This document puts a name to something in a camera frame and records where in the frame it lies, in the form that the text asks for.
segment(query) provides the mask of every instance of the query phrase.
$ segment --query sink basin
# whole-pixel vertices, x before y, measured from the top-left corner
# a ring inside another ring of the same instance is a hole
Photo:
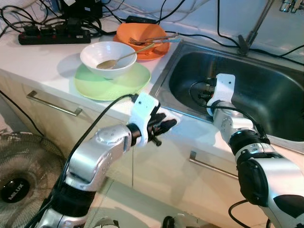
[[[169,109],[212,122],[199,104],[211,98],[219,73],[235,75],[232,104],[260,122],[276,144],[297,150],[304,146],[296,144],[304,142],[301,71],[181,42],[151,94]],[[284,145],[286,140],[296,148]]]

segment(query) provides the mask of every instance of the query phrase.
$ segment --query drawer handle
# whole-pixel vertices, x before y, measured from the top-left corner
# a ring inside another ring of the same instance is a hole
[[[46,105],[46,106],[55,108],[55,109],[57,109],[57,110],[59,110],[59,111],[62,111],[62,112],[64,112],[64,113],[70,114],[70,115],[72,115],[72,116],[78,116],[78,115],[82,112],[82,109],[79,108],[79,107],[78,107],[74,112],[72,112],[72,111],[67,110],[67,109],[65,109],[65,108],[59,107],[59,106],[57,106],[57,105],[54,105],[54,104],[52,104],[52,103],[50,103],[50,102],[41,100],[41,99],[35,97],[36,94],[37,94],[37,92],[33,90],[32,92],[30,92],[30,93],[27,95],[27,98],[30,99],[30,100],[33,100],[33,101],[37,101],[37,102],[39,102],[39,103],[41,103],[41,104],[43,104],[43,105]]]
[[[190,157],[189,157],[189,161],[192,162],[192,163],[194,163],[194,164],[196,164],[196,165],[202,166],[202,167],[204,167],[204,168],[207,168],[207,169],[213,170],[213,171],[215,171],[215,172],[219,172],[219,173],[221,173],[221,174],[224,174],[224,175],[226,175],[226,176],[229,176],[229,177],[231,177],[231,178],[238,179],[238,176],[237,176],[237,175],[234,175],[234,174],[232,174],[232,173],[230,173],[230,172],[227,172],[227,171],[225,171],[225,170],[221,170],[221,169],[216,168],[216,167],[214,167],[214,166],[212,166],[212,165],[208,165],[208,164],[206,164],[206,163],[204,163],[204,162],[201,162],[201,161],[196,160],[196,152],[194,152],[194,151],[191,151]]]

